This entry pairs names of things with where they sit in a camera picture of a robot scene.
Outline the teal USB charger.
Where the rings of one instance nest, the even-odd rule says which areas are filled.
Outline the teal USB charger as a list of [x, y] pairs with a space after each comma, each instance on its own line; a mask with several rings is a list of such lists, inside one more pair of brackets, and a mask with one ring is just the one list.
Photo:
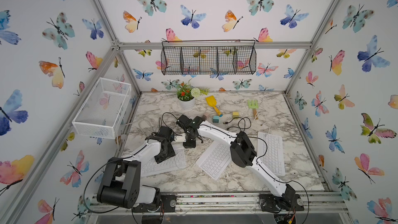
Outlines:
[[219, 123], [220, 122], [220, 117], [219, 116], [213, 116], [212, 122], [213, 123]]

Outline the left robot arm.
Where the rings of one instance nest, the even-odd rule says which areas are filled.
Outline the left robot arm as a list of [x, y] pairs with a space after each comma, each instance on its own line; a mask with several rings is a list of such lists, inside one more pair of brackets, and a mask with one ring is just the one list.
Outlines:
[[172, 141], [172, 129], [161, 126], [160, 130], [147, 137], [144, 145], [132, 155], [109, 159], [98, 189], [97, 201], [131, 209], [134, 213], [174, 212], [177, 204], [175, 195], [162, 196], [159, 188], [141, 183], [142, 166], [151, 159], [164, 162], [175, 156]]

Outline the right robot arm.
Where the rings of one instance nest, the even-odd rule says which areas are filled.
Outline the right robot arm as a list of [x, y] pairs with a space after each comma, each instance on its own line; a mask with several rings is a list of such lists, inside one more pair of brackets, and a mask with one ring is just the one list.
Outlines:
[[260, 160], [250, 137], [245, 132], [234, 133], [220, 129], [199, 116], [190, 119], [182, 115], [176, 123], [184, 130], [186, 143], [191, 146], [196, 144], [197, 138], [208, 138], [229, 145], [232, 161], [238, 167], [251, 170], [269, 189], [269, 194], [259, 196], [263, 212], [278, 214], [282, 211], [300, 212], [309, 209], [294, 188], [288, 182], [279, 179]]

